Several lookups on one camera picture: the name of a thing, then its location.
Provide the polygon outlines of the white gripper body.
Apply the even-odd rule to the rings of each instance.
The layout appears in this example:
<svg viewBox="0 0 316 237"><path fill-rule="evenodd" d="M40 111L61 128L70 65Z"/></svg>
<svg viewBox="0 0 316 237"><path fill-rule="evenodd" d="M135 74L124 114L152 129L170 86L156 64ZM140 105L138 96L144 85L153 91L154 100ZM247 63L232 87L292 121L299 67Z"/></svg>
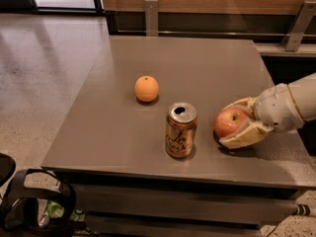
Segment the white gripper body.
<svg viewBox="0 0 316 237"><path fill-rule="evenodd" d="M278 84L263 91L253 108L256 119L275 132L288 132L304 125L286 84Z"/></svg>

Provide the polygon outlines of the black curved robot base part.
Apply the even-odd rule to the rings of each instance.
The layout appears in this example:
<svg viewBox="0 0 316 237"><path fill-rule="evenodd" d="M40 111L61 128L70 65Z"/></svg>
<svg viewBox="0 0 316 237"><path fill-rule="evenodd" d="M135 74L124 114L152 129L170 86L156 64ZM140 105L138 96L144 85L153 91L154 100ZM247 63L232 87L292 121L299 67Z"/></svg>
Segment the black curved robot base part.
<svg viewBox="0 0 316 237"><path fill-rule="evenodd" d="M33 173L43 173L59 181L42 169L16 170L15 160L0 153L0 186L9 182L0 204L0 228L7 236L19 237L72 237L70 216L75 208L76 195L73 188L64 183L66 191L56 192L40 188L28 188L25 179ZM39 200L53 201L64 209L59 219L40 225L38 222Z"/></svg>

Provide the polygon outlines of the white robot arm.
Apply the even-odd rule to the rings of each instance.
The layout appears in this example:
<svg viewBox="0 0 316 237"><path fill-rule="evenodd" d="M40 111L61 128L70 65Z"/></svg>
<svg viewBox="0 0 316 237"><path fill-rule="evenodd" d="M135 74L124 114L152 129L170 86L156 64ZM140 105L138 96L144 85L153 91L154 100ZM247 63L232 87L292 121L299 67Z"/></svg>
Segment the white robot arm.
<svg viewBox="0 0 316 237"><path fill-rule="evenodd" d="M278 84L258 97L244 98L224 108L236 108L248 116L241 127L219 138L229 149L256 144L274 132L289 132L302 128L316 119L316 73L290 84Z"/></svg>

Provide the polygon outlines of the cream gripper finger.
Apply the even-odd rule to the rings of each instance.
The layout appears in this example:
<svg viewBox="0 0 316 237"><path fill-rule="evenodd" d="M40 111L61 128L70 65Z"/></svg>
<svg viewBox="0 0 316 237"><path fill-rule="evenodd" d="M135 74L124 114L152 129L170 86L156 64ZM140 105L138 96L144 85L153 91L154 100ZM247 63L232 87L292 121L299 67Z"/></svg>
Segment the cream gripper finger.
<svg viewBox="0 0 316 237"><path fill-rule="evenodd" d="M233 133L219 139L219 143L228 149L238 149L264 140L274 129L260 120L247 118Z"/></svg>
<svg viewBox="0 0 316 237"><path fill-rule="evenodd" d="M234 117L248 117L250 119L255 118L254 104L256 98L246 97L235 101L225 108L222 109L223 112L228 113Z"/></svg>

